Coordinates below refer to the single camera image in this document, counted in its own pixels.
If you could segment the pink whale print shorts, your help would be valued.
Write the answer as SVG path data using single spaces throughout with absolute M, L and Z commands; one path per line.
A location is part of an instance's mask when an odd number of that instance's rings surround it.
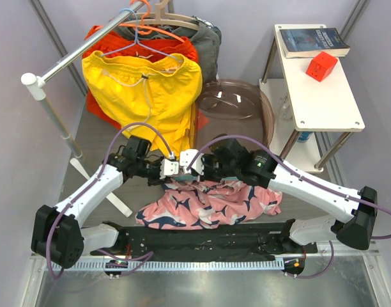
M 281 192 L 241 181 L 173 181 L 162 188 L 164 195 L 135 215 L 138 224 L 157 230 L 210 230 L 281 213 Z

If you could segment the teal plastic hanger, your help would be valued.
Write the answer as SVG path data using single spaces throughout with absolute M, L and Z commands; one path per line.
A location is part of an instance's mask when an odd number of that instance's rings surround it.
M 196 181 L 196 182 L 223 182 L 223 181 L 239 181 L 239 179 L 236 176 L 225 176 L 225 174 L 220 172 L 204 172 L 203 175 L 196 174 L 179 174 L 179 175 L 172 175 L 169 176 L 169 178 L 175 180 L 175 181 Z

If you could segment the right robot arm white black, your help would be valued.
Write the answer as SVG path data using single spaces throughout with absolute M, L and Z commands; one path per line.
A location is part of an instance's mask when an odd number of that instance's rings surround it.
M 206 144 L 225 176 L 286 193 L 326 212 L 323 217 L 289 221 L 279 237 L 284 251 L 334 239 L 353 249 L 369 249 L 377 218 L 375 189 L 365 186 L 358 191 L 327 182 L 282 160 L 261 143 L 258 150 L 249 151 L 238 138 L 220 136 Z

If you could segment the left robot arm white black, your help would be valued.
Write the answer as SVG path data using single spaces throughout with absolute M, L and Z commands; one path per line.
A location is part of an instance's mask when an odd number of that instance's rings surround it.
M 164 182 L 165 157 L 147 159 L 150 142 L 131 137 L 122 151 L 110 153 L 97 171 L 71 196 L 53 207 L 41 206 L 35 215 L 31 250 L 64 269 L 73 266 L 81 256 L 106 248 L 113 255 L 122 254 L 127 239 L 122 227 L 106 222 L 84 227 L 94 209 L 134 177 L 146 178 L 149 185 Z

